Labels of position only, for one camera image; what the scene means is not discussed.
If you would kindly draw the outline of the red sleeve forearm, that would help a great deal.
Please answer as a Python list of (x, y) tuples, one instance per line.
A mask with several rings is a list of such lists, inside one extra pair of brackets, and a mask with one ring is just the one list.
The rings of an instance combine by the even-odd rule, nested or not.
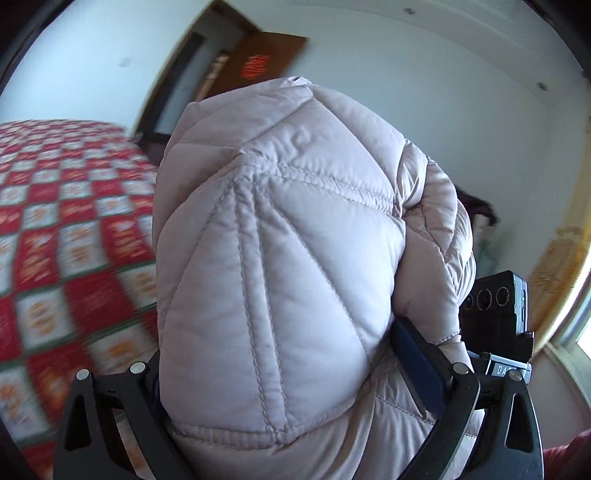
[(591, 430), (543, 451), (545, 480), (591, 480)]

